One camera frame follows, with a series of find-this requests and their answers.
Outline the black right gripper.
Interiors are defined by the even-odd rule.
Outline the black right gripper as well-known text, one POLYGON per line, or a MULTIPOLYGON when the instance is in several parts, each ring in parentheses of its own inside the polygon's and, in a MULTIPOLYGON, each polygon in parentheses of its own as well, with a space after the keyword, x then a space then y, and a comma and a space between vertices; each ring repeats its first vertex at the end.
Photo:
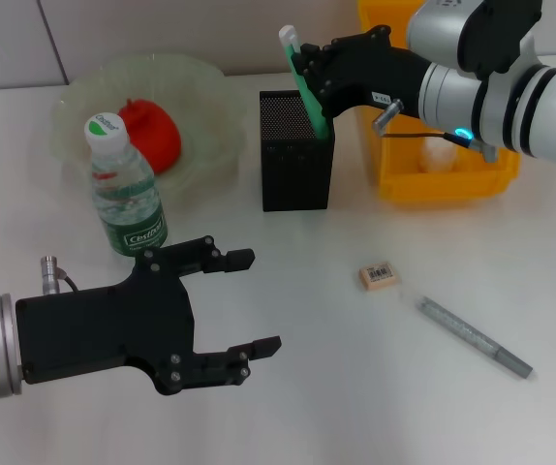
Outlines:
POLYGON ((323 116, 338 116, 362 106, 385 109, 386 104, 376 101, 374 94, 400 101, 406 116, 418 115, 428 61, 393 46, 390 33, 389 27, 376 26, 326 45, 302 44, 293 54, 293 68, 302 73, 323 116))

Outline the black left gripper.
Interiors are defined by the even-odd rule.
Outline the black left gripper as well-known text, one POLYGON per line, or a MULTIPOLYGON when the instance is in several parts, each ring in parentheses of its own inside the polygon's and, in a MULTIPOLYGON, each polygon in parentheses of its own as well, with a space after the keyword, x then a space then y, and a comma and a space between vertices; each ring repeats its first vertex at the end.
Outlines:
POLYGON ((254 260, 250 248, 223 254, 208 235, 141 253, 129 277, 116 285, 19 300, 24 381, 35 385, 129 366, 163 395, 240 386, 251 374, 249 363, 273 357, 281 338, 192 353, 194 319, 179 277, 244 271, 254 260))

